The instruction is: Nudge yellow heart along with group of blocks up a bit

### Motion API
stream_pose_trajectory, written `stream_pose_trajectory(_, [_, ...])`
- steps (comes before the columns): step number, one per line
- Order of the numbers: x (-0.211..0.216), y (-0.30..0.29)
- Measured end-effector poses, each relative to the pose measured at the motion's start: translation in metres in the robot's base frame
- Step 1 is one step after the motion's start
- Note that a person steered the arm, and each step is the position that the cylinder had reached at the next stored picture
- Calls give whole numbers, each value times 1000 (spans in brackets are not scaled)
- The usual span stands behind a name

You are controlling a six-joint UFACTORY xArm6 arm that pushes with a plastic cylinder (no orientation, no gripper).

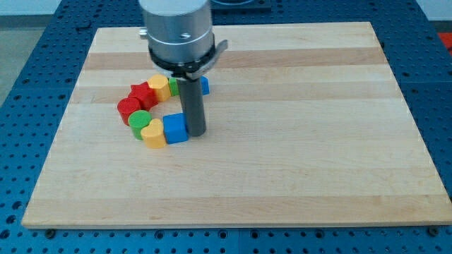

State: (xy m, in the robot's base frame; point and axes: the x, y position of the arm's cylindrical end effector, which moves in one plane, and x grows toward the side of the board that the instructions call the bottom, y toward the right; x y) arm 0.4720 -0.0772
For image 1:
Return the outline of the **black wrist mounting ring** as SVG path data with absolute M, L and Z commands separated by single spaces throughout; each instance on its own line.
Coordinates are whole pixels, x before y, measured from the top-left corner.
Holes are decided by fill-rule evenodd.
M 168 78 L 180 80 L 195 80 L 201 78 L 209 72 L 218 62 L 221 53 L 228 48 L 228 40 L 219 42 L 217 46 L 212 46 L 208 53 L 199 59 L 188 63 L 170 63 L 164 61 L 153 53 L 149 47 L 150 59 L 155 65 L 155 69 Z

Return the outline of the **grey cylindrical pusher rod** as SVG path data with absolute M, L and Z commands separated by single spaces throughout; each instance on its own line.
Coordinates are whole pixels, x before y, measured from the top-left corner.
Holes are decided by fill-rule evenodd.
M 177 85 L 188 134 L 201 136 L 206 131 L 201 80 L 178 80 Z

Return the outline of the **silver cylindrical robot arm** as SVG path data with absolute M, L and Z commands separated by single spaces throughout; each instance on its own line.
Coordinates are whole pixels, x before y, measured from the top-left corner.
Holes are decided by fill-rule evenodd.
M 218 62 L 228 41 L 215 42 L 209 0 L 139 0 L 152 62 L 177 79 L 188 134 L 206 131 L 201 77 Z

